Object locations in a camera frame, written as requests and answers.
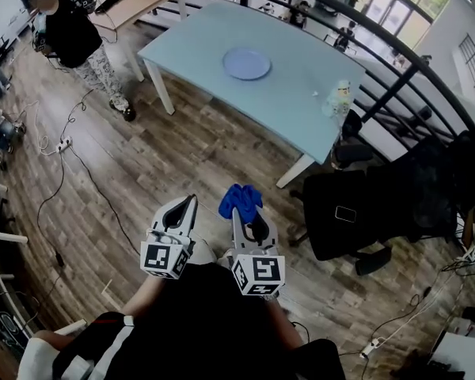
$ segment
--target desk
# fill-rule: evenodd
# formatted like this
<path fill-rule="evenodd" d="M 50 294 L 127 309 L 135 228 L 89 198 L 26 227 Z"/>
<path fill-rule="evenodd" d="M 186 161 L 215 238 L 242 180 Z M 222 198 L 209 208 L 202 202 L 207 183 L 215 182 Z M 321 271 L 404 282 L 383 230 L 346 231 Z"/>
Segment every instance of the desk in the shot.
<path fill-rule="evenodd" d="M 132 66 L 137 79 L 142 82 L 144 80 L 143 73 L 139 69 L 135 54 L 130 49 L 127 40 L 123 37 L 123 30 L 129 25 L 133 24 L 144 14 L 157 8 L 159 5 L 168 0 L 121 0 L 116 3 L 106 14 L 90 14 L 89 19 L 97 26 L 109 31 L 116 32 L 118 36 L 118 43 L 120 44 L 123 53 Z M 187 17 L 187 9 L 184 0 L 177 0 L 180 7 L 181 18 Z"/>
<path fill-rule="evenodd" d="M 235 47 L 266 54 L 272 61 L 269 74 L 252 82 L 228 76 L 222 58 Z M 356 92 L 364 76 L 358 63 L 310 34 L 224 1 L 200 9 L 165 31 L 139 56 L 169 114 L 174 107 L 158 67 L 225 101 L 303 152 L 279 187 L 311 163 L 325 161 L 340 128 L 321 107 L 338 81 L 348 80 Z"/>

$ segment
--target blue cloth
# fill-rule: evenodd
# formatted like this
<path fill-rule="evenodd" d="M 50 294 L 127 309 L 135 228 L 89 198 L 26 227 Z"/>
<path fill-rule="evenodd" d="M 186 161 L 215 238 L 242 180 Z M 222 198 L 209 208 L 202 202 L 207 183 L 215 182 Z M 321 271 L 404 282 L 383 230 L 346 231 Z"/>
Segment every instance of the blue cloth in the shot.
<path fill-rule="evenodd" d="M 232 210 L 236 207 L 243 223 L 248 224 L 257 215 L 255 206 L 262 208 L 262 194 L 251 184 L 243 187 L 233 184 L 223 196 L 218 212 L 223 218 L 232 219 Z"/>

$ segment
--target handrail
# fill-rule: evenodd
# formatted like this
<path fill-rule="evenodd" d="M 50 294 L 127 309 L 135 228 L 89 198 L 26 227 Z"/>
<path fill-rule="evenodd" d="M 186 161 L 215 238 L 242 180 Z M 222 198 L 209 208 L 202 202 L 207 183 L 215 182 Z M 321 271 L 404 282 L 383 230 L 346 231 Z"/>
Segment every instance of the handrail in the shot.
<path fill-rule="evenodd" d="M 475 123 L 473 119 L 468 115 L 464 106 L 461 104 L 459 99 L 455 96 L 454 93 L 449 89 L 449 87 L 442 81 L 440 76 L 438 76 L 433 69 L 431 69 L 425 61 L 423 61 L 414 51 L 412 51 L 406 44 L 401 42 L 398 38 L 393 36 L 390 32 L 385 30 L 382 26 L 375 23 L 370 18 L 366 17 L 364 14 L 359 11 L 351 8 L 339 0 L 316 0 L 325 4 L 335 11 L 343 14 L 344 16 L 350 18 L 351 20 L 362 25 L 364 28 L 371 31 L 373 34 L 381 38 L 389 46 L 395 48 L 399 51 L 412 65 L 414 65 L 432 84 L 433 86 L 442 94 L 442 96 L 448 101 L 452 106 L 454 111 L 461 118 L 463 123 L 468 127 L 468 131 L 472 134 L 475 134 Z"/>

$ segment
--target electrical outlet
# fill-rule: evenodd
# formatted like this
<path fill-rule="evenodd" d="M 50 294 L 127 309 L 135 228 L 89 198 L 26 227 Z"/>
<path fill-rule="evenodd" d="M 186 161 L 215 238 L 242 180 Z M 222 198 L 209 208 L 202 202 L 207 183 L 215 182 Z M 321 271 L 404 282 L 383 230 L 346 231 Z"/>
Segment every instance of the electrical outlet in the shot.
<path fill-rule="evenodd" d="M 58 145 L 56 145 L 56 152 L 61 154 L 66 148 L 68 148 L 71 145 L 72 145 L 72 137 L 67 136 L 63 139 L 62 142 L 60 142 L 60 143 L 58 143 Z"/>

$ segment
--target black office chair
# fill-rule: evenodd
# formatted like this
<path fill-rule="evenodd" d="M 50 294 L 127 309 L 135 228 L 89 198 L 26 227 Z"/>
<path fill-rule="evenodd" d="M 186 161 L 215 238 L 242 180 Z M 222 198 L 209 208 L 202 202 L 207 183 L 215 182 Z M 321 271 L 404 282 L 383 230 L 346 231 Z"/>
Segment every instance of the black office chair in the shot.
<path fill-rule="evenodd" d="M 304 204 L 307 233 L 318 260 L 349 254 L 357 257 L 360 276 L 372 273 L 391 258 L 390 248 L 373 253 L 360 249 L 406 236 L 452 235 L 456 228 L 454 169 L 447 148 L 428 137 L 396 161 L 352 172 L 335 172 L 305 179 L 303 193 L 292 192 Z"/>

